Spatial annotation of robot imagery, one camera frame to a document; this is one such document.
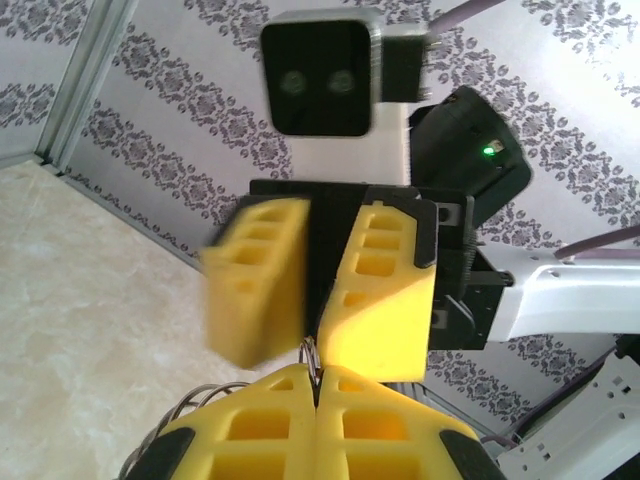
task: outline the beige floor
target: beige floor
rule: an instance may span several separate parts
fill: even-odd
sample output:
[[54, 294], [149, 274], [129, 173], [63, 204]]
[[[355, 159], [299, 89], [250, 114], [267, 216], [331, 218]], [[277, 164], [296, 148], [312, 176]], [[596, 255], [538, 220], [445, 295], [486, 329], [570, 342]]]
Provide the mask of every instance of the beige floor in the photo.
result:
[[0, 170], [0, 479], [112, 479], [201, 383], [202, 278], [28, 162]]

